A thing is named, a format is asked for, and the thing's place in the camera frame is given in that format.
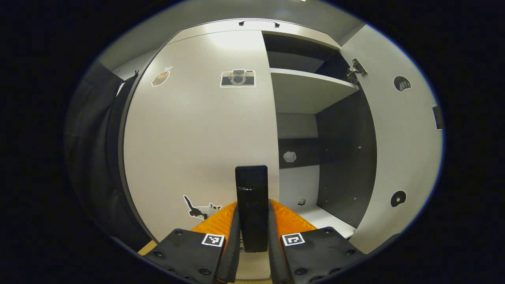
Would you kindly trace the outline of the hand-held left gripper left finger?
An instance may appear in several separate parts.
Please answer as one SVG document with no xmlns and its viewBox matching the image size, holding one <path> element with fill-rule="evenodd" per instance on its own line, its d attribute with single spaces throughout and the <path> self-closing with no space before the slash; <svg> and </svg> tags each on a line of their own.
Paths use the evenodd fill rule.
<svg viewBox="0 0 505 284">
<path fill-rule="evenodd" d="M 239 255 L 240 219 L 236 202 L 193 230 L 177 228 L 143 250 L 145 261 L 173 277 L 175 284 L 233 283 Z"/>
</svg>

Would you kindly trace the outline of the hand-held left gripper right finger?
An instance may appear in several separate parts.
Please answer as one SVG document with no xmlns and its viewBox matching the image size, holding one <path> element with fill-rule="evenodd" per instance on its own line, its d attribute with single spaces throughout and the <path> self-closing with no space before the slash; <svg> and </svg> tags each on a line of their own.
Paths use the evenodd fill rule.
<svg viewBox="0 0 505 284">
<path fill-rule="evenodd" d="M 329 284 L 365 260 L 335 228 L 317 229 L 274 200 L 268 204 L 267 241 L 275 284 Z"/>
</svg>

